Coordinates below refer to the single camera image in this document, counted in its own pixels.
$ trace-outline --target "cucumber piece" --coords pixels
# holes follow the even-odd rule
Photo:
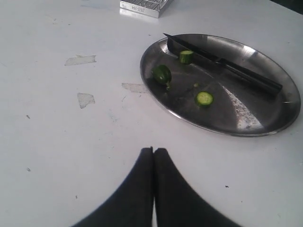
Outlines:
[[[171,72],[166,65],[159,65],[151,70],[153,78],[161,85],[166,85],[170,89]]]
[[[206,91],[199,92],[195,97],[195,102],[198,106],[210,105],[213,101],[214,97]]]
[[[179,55],[179,61],[182,64],[190,64],[193,61],[193,51],[181,51]]]

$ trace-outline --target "stainless steel plate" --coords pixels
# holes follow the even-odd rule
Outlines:
[[[261,52],[234,40],[213,35],[183,34],[178,37],[236,64],[255,71],[283,85],[276,97],[257,91],[237,76],[205,62],[183,65],[167,47],[167,38],[152,44],[140,63],[142,79],[159,101],[173,115],[206,130],[233,136],[255,137],[277,133],[297,118],[301,100],[290,76]],[[153,78],[153,67],[165,64],[172,73],[171,90]],[[195,104],[202,90],[213,94],[208,108]]]

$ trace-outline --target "knife handle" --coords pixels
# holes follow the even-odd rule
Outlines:
[[[243,79],[250,82],[252,85],[276,96],[282,89],[282,85],[274,82],[271,79],[263,77],[253,71],[250,71],[244,67],[241,67],[235,63],[227,61],[225,59],[221,59],[217,63],[223,65],[229,71],[237,74],[238,76],[242,77]]]

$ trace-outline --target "metal container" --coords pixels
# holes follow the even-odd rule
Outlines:
[[[120,7],[159,18],[173,0],[121,0]]]

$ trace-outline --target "green vegetable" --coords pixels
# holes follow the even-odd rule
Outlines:
[[[195,97],[195,102],[198,106],[210,105],[214,100],[214,97],[206,91],[201,91]]]
[[[181,51],[179,55],[179,61],[182,64],[190,64],[193,60],[193,51]]]
[[[166,65],[159,65],[151,70],[154,79],[161,85],[166,85],[170,89],[171,72]]]

